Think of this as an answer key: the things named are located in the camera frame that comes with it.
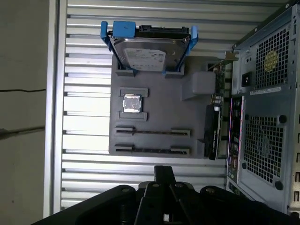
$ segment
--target ventilation holes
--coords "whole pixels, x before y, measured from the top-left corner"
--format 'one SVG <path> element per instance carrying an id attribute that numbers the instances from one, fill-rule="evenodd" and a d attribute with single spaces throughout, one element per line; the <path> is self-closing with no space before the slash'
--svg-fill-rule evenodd
<path id="1" fill-rule="evenodd" d="M 289 31 L 279 31 L 259 44 L 256 52 L 255 87 L 284 83 L 287 78 Z"/>
<path id="2" fill-rule="evenodd" d="M 300 172 L 295 173 L 295 182 L 300 182 Z"/>
<path id="3" fill-rule="evenodd" d="M 300 195 L 299 191 L 294 191 L 294 202 L 298 202 L 299 201 L 299 195 Z"/>
<path id="4" fill-rule="evenodd" d="M 245 155 L 247 169 L 273 183 L 280 178 L 284 129 L 275 117 L 250 117 L 246 124 Z"/>

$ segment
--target power supply fan grille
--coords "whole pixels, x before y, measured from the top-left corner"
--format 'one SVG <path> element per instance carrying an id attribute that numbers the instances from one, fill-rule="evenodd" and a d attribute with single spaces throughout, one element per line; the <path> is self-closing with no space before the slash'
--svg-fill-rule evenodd
<path id="1" fill-rule="evenodd" d="M 273 183 L 280 177 L 283 128 L 276 126 L 275 117 L 250 117 L 246 124 L 244 159 L 247 169 Z"/>
<path id="2" fill-rule="evenodd" d="M 259 44 L 256 52 L 256 88 L 284 83 L 287 79 L 289 34 L 284 29 Z"/>

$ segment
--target gray mounting board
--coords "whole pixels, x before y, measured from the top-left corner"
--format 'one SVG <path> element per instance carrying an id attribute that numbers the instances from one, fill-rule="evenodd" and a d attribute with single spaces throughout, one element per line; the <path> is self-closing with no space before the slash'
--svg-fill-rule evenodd
<path id="1" fill-rule="evenodd" d="M 165 78 L 160 72 L 138 72 L 135 76 L 116 74 L 117 61 L 112 60 L 111 111 L 109 152 L 117 155 L 148 157 L 203 158 L 206 106 L 211 95 L 200 95 L 181 101 L 182 85 L 191 74 L 205 68 L 201 57 L 187 57 L 185 75 L 180 78 Z M 124 90 L 142 97 L 142 113 L 131 113 L 129 120 L 120 117 Z M 133 147 L 136 152 L 125 151 Z"/>

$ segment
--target white label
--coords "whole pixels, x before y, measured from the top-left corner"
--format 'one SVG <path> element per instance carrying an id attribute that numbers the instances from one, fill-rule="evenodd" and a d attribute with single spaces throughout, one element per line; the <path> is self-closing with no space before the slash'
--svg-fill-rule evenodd
<path id="1" fill-rule="evenodd" d="M 250 92 L 250 95 L 261 95 L 261 94 L 267 94 L 267 93 L 273 93 L 273 92 L 279 92 L 279 91 L 281 91 L 281 87 L 268 88 L 268 89 L 262 89 L 262 90 L 253 90 Z"/>
<path id="2" fill-rule="evenodd" d="M 140 71 L 164 70 L 165 52 L 142 48 L 125 48 L 124 52 L 132 69 Z"/>

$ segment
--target metal panel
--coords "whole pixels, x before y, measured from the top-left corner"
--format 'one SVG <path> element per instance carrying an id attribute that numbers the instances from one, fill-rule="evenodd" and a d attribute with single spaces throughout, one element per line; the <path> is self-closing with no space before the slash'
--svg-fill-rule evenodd
<path id="1" fill-rule="evenodd" d="M 52 0 L 44 217 L 119 184 L 136 188 L 152 180 L 154 165 L 172 165 L 176 178 L 197 190 L 206 185 L 225 187 L 225 160 L 108 154 L 112 53 L 100 39 L 101 21 L 108 21 L 110 29 L 114 20 L 159 27 L 197 25 L 200 40 L 191 55 L 222 58 L 281 2 Z"/>
<path id="2" fill-rule="evenodd" d="M 246 107 L 237 184 L 284 213 L 300 211 L 300 16 L 299 5 L 290 6 L 286 4 L 284 13 L 239 43 L 232 88 L 233 94 L 245 96 Z M 241 77 L 248 72 L 252 82 L 241 87 Z"/>

